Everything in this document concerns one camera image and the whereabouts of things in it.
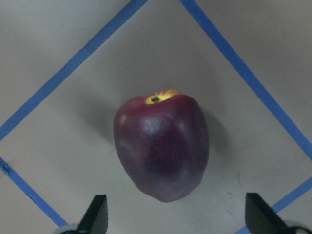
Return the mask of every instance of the yellow apple top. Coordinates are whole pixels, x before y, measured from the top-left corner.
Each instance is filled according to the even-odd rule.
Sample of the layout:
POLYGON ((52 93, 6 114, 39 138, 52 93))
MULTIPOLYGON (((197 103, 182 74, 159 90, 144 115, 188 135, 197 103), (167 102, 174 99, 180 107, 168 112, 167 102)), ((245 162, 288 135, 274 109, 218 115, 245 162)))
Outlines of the yellow apple top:
POLYGON ((160 91, 160 92, 155 93, 153 95, 149 95, 146 98, 145 103, 148 105, 155 104, 157 102, 162 102, 164 100, 167 100, 167 99, 171 98, 172 96, 178 95, 178 94, 182 94, 182 93, 180 93, 179 91, 173 90, 173 89, 163 90, 163 91, 160 91))

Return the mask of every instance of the apple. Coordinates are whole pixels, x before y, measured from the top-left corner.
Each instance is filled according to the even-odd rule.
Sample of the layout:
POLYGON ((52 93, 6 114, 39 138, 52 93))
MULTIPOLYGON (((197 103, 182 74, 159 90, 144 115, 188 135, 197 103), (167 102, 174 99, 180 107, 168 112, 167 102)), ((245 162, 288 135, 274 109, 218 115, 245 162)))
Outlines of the apple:
POLYGON ((164 90, 129 100, 115 115, 114 140, 122 166, 147 195, 175 201, 201 182, 209 137, 192 97, 164 90))

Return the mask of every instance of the blue tape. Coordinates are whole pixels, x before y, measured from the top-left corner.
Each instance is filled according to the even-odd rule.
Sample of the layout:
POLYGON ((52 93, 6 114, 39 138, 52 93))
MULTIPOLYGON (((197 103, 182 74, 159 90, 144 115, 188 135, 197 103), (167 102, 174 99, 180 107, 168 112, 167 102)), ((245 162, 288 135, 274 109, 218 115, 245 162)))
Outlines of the blue tape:
POLYGON ((210 37, 213 43, 226 57, 234 69, 242 76, 246 83, 251 87, 255 94, 261 99, 281 125, 286 129, 290 136, 312 160, 312 144, 299 130, 295 123, 289 118, 286 112, 274 100, 271 94, 260 83, 257 77, 247 67, 244 61, 238 56, 230 44, 224 39, 218 29, 213 25, 210 19, 205 15, 194 0, 180 0, 184 7, 189 11, 197 21, 204 32, 210 37))
POLYGON ((33 202, 58 226, 65 226, 67 223, 59 214, 49 206, 27 183, 19 174, 17 174, 1 157, 0 170, 3 171, 33 202))
POLYGON ((67 64, 50 78, 29 100, 27 100, 1 127, 3 140, 26 116, 29 115, 50 93, 71 75, 96 49, 98 49, 119 27, 121 27, 147 0, 132 0, 109 21, 67 64))
MULTIPOLYGON (((3 140, 146 2, 147 0, 132 0, 111 21, 109 21, 108 24, 105 25, 81 50, 79 50, 59 72, 49 79, 0 127, 0 141, 3 140)), ((57 225, 66 225, 66 222, 1 157, 0 169, 57 225)))
MULTIPOLYGON (((283 210, 285 207, 292 204, 295 200, 297 200, 299 197, 301 197, 303 194, 305 194, 307 191, 312 189, 312 177, 308 180, 306 180, 304 183, 302 183, 300 186, 298 186, 296 189, 294 189, 292 192, 290 192, 288 195, 283 197, 280 201, 275 203, 272 206, 272 209, 278 213, 281 210, 283 210)), ((247 227, 243 227, 240 229, 236 234, 249 234, 249 230, 247 227)))

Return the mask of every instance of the white surface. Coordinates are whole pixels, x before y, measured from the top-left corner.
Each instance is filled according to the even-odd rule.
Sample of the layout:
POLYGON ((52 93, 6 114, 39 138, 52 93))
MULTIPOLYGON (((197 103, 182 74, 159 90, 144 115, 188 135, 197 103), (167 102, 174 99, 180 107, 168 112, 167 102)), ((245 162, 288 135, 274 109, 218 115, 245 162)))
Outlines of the white surface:
MULTIPOLYGON (((0 124, 128 2, 0 3, 0 124)), ((198 1, 311 140, 312 4, 227 2, 198 1)), ((274 204, 312 176, 308 157, 177 0, 149 0, 0 142, 0 155, 68 223, 107 194, 109 234, 233 234, 244 226, 246 192, 274 204), (211 152, 200 186, 161 203, 126 175, 112 122, 126 100, 167 88, 198 101, 211 152)), ((57 226, 5 174, 0 185, 1 230, 53 233, 57 226)), ((310 199, 281 214, 312 228, 310 199)))

